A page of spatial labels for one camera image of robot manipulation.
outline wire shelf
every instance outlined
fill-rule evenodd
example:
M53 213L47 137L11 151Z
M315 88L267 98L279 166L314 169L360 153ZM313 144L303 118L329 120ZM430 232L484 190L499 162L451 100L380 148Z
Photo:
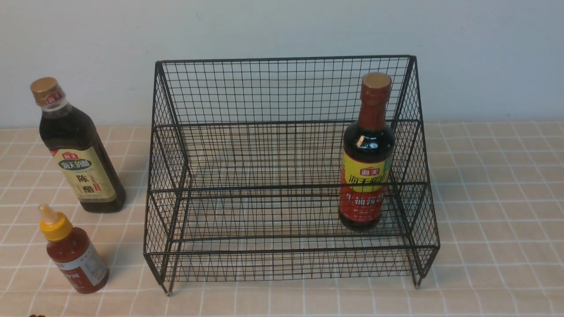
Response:
M393 80L382 219L337 214L360 80ZM414 56L175 60L155 67L144 255L157 282L412 275L440 247Z

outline sauce bottle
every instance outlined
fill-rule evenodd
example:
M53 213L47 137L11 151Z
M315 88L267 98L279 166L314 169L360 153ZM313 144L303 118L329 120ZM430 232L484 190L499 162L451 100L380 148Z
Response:
M51 77L31 84L42 116L39 134L87 212L121 210L125 189L117 177L92 119L67 102Z
M73 227L67 216L47 204L39 206L39 229L47 239L47 254L78 293L90 294L104 287L108 266L83 229Z
M342 184L339 219L353 231L368 231L382 217L382 203L388 180L395 135L386 124L386 104L392 80L384 73L362 78L360 113L343 134Z

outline plastic bottle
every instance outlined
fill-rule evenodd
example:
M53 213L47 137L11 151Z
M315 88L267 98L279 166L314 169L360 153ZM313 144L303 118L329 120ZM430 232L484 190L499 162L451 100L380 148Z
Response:
M30 88L42 112L39 135L84 210L120 211L125 189L92 119L68 103L56 79L40 78Z
M47 204L39 206L39 229L48 240L47 254L78 293L90 294L104 287L108 266L96 251L86 231L73 227L67 216Z

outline wire rack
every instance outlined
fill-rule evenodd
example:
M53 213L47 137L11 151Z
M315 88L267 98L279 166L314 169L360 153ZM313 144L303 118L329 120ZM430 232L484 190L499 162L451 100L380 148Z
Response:
M360 80L393 79L396 135L382 219L344 227L342 134ZM144 256L179 281L429 272L439 236L414 56L174 60L155 67Z

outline yellow label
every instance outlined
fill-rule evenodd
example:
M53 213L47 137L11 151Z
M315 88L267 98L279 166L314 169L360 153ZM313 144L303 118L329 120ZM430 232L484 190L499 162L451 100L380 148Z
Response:
M82 202L112 201L116 198L102 162L94 147L84 151L60 149L51 151L65 178Z
M381 162L366 163L356 161L343 151L343 182L346 184L379 184L385 183L390 174L391 159ZM382 185L353 186L355 192L375 192Z

